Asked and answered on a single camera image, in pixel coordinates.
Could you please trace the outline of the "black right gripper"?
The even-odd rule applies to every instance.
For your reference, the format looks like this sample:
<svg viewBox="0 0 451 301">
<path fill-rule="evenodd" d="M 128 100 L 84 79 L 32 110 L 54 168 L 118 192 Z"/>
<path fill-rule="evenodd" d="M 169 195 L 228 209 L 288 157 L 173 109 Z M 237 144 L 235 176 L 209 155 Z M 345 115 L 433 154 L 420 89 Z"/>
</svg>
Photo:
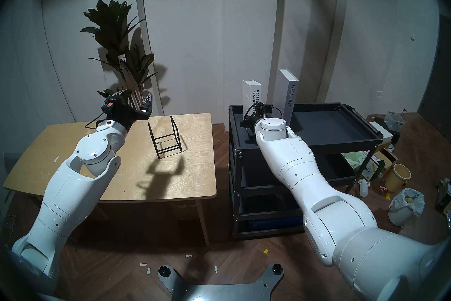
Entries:
<svg viewBox="0 0 451 301">
<path fill-rule="evenodd" d="M 253 112 L 246 116 L 246 119 L 240 122 L 240 127 L 245 128 L 248 135 L 255 135 L 255 125 L 263 118 L 267 117 L 266 112 Z"/>
</svg>

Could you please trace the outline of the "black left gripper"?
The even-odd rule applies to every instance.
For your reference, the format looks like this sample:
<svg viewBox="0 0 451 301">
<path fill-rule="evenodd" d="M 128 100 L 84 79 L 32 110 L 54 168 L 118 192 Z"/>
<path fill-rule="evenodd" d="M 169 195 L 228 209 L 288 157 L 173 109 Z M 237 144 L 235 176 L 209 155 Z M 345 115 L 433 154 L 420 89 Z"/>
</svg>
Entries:
<svg viewBox="0 0 451 301">
<path fill-rule="evenodd" d="M 112 103 L 112 121 L 119 123 L 126 130 L 130 130 L 136 121 L 147 121 L 152 113 L 152 95 L 148 93 L 138 110 L 127 104 L 127 89 L 107 93 L 107 103 Z"/>
</svg>

